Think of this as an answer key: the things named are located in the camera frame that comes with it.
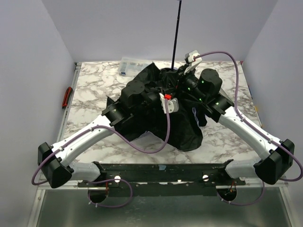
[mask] marble table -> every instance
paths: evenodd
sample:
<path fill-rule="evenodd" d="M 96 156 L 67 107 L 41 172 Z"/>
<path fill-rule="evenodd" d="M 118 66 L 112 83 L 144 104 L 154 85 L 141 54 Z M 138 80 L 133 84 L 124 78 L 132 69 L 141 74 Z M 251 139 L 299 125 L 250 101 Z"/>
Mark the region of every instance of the marble table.
<path fill-rule="evenodd" d="M 65 128 L 65 138 L 91 123 L 105 109 L 107 96 L 117 100 L 121 89 L 133 79 L 118 74 L 119 63 L 119 61 L 82 63 Z M 155 61 L 155 64 L 159 69 L 170 67 L 170 62 Z M 182 64 L 184 62 L 176 62 L 175 67 Z M 240 62 L 238 67 L 240 73 L 239 109 L 259 125 Z M 196 76 L 199 77 L 205 68 L 218 71 L 223 80 L 223 90 L 233 100 L 236 81 L 234 64 L 228 61 L 203 62 L 197 67 Z M 203 133 L 201 147 L 190 152 L 182 152 L 167 145 L 159 153 L 144 154 L 127 145 L 118 136 L 112 135 L 87 149 L 77 157 L 76 161 L 85 163 L 99 161 L 110 164 L 189 164 L 223 163 L 231 158 L 245 160 L 257 157 L 257 154 L 231 130 L 215 123 L 212 119 L 207 120 L 208 124 L 201 128 Z M 158 148 L 162 142 L 151 133 L 133 141 L 137 146 L 148 150 Z"/>

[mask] blue sticker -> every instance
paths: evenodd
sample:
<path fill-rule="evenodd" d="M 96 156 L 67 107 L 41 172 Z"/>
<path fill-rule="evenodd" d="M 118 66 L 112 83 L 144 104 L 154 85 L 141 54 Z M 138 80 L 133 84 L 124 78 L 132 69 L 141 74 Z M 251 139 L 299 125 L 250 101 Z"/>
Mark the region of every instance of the blue sticker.
<path fill-rule="evenodd" d="M 159 165 L 159 170 L 165 170 L 166 165 Z"/>

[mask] red object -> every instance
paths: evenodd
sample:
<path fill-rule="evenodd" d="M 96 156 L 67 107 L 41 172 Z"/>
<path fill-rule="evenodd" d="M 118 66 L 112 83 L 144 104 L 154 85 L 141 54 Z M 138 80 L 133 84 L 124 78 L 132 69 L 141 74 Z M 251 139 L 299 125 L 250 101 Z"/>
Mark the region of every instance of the red object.
<path fill-rule="evenodd" d="M 165 94 L 164 98 L 170 100 L 171 99 L 171 95 Z"/>
<path fill-rule="evenodd" d="M 64 95 L 64 99 L 63 99 L 63 102 L 62 102 L 62 109 L 65 108 L 65 107 L 67 107 L 68 102 L 69 102 L 70 97 L 71 97 L 71 93 L 72 93 L 72 88 L 68 87 L 66 89 L 66 92 L 65 92 L 65 95 Z"/>

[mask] wall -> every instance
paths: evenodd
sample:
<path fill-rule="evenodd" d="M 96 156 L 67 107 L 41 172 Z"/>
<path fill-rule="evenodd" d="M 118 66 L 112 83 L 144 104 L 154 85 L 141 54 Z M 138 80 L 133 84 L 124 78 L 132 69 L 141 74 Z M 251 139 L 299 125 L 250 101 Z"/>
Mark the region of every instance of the wall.
<path fill-rule="evenodd" d="M 171 60 L 176 0 L 42 1 L 76 61 Z M 183 0 L 176 59 L 192 50 L 225 50 L 243 60 L 276 2 Z"/>
<path fill-rule="evenodd" d="M 291 139 L 303 162 L 303 2 L 279 0 L 246 57 L 243 70 L 264 128 Z M 297 164 L 289 178 L 299 175 Z M 290 183 L 297 213 L 303 214 L 303 180 Z"/>
<path fill-rule="evenodd" d="M 26 226 L 37 148 L 54 142 L 75 65 L 41 1 L 0 2 L 0 222 Z"/>

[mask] cable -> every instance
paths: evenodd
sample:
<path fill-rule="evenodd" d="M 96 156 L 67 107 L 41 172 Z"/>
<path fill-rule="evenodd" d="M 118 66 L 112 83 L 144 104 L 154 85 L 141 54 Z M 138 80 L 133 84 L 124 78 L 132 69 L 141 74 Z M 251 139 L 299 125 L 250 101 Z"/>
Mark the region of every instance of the cable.
<path fill-rule="evenodd" d="M 265 184 L 264 184 L 263 181 L 262 181 L 262 189 L 261 190 L 262 190 L 261 191 L 261 195 L 255 201 L 249 202 L 249 203 L 237 203 L 237 202 L 227 201 L 227 200 L 223 199 L 218 192 L 217 192 L 217 196 L 221 199 L 221 201 L 223 201 L 225 203 L 228 203 L 228 204 L 234 205 L 234 206 L 241 206 L 241 207 L 243 207 L 243 206 L 253 205 L 253 204 L 259 202 L 263 198 L 264 192 L 265 192 Z"/>
<path fill-rule="evenodd" d="M 106 183 L 106 182 L 110 182 L 110 181 L 118 181 L 117 179 L 108 179 L 108 180 L 104 180 L 104 181 L 97 181 L 97 182 L 88 182 L 88 183 Z M 99 203 L 94 203 L 91 201 L 90 199 L 90 194 L 88 193 L 88 199 L 89 199 L 89 204 L 94 204 L 96 206 L 99 206 L 99 207 L 107 207 L 107 208 L 120 208 L 120 207 L 123 207 L 125 206 L 126 204 L 128 204 L 132 198 L 133 198 L 133 189 L 132 189 L 132 186 L 130 183 L 128 183 L 126 180 L 123 180 L 123 179 L 119 179 L 119 181 L 123 181 L 124 183 L 127 184 L 127 186 L 129 187 L 129 190 L 130 190 L 130 195 L 129 195 L 129 198 L 126 202 L 120 204 L 120 205 L 114 205 L 114 206 L 109 206 L 109 205 L 103 205 L 103 204 L 99 204 Z"/>
<path fill-rule="evenodd" d="M 258 130 L 256 127 L 254 127 L 251 123 L 249 123 L 244 117 L 242 117 L 242 115 L 240 114 L 239 110 L 238 110 L 238 91 L 239 91 L 239 70 L 238 70 L 238 65 L 236 60 L 234 59 L 234 57 L 229 54 L 228 52 L 225 51 L 212 51 L 212 52 L 207 52 L 207 53 L 203 53 L 201 55 L 198 55 L 196 57 L 194 57 L 194 60 L 197 58 L 201 58 L 203 56 L 207 56 L 210 54 L 214 54 L 214 53 L 223 53 L 228 55 L 231 59 L 232 62 L 235 65 L 235 69 L 236 69 L 236 90 L 235 90 L 235 100 L 234 100 L 234 105 L 235 105 L 235 111 L 237 113 L 237 115 L 241 118 L 242 121 L 244 121 L 251 129 L 253 129 L 256 133 L 258 133 L 260 136 L 262 136 L 263 138 L 267 139 L 268 141 L 270 141 L 270 138 L 268 136 L 266 136 L 265 134 L 263 134 L 260 130 Z M 294 182 L 294 181 L 299 181 L 302 179 L 303 177 L 303 166 L 300 163 L 300 161 L 292 154 L 290 153 L 286 148 L 284 148 L 282 145 L 278 144 L 275 141 L 271 141 L 274 145 L 276 145 L 277 147 L 279 147 L 280 149 L 282 149 L 284 152 L 286 152 L 299 166 L 300 168 L 300 175 L 297 178 L 294 179 L 285 179 L 285 178 L 280 178 L 280 180 L 282 181 L 289 181 L 289 182 Z"/>
<path fill-rule="evenodd" d="M 167 133 L 166 133 L 166 138 L 164 140 L 164 143 L 161 145 L 160 148 L 158 148 L 157 150 L 155 151 L 152 151 L 152 152 L 148 152 L 146 150 L 143 150 L 142 148 L 139 148 L 137 147 L 136 145 L 132 144 L 131 142 L 129 142 L 124 136 L 122 136 L 119 132 L 117 132 L 115 129 L 113 128 L 110 128 L 110 127 L 107 127 L 105 125 L 97 125 L 97 126 L 94 126 L 92 127 L 92 129 L 107 129 L 107 130 L 110 130 L 112 131 L 113 133 L 115 133 L 117 136 L 119 136 L 121 139 L 123 139 L 127 144 L 129 144 L 132 148 L 142 152 L 142 153 L 145 153 L 145 154 L 155 154 L 159 151 L 161 151 L 165 146 L 166 144 L 168 143 L 169 141 L 169 134 L 170 134 L 170 117 L 169 117 L 169 108 L 168 108 L 168 104 L 167 104 L 167 99 L 165 99 L 165 102 L 164 102 L 164 106 L 165 106 L 165 110 L 166 110 L 166 118 L 167 118 Z M 77 140 L 78 138 L 80 138 L 81 136 L 85 135 L 86 133 L 90 132 L 91 130 L 90 129 L 87 129 L 83 132 L 81 132 L 79 135 L 75 136 L 74 138 L 70 139 L 68 142 L 66 142 L 65 144 L 63 144 L 61 146 L 61 149 L 64 149 L 66 148 L 68 145 L 70 145 L 72 142 L 74 142 L 75 140 Z M 39 173 L 39 171 L 41 170 L 41 168 L 45 165 L 46 162 L 48 162 L 53 156 L 55 156 L 58 152 L 60 151 L 60 149 L 54 151 L 52 154 L 50 154 L 46 159 L 44 159 L 40 165 L 38 166 L 38 168 L 36 169 L 36 171 L 34 172 L 33 174 L 33 177 L 32 177 L 32 185 L 42 185 L 44 183 L 47 182 L 46 181 L 42 181 L 42 182 L 35 182 L 35 178 L 37 176 L 37 174 Z"/>

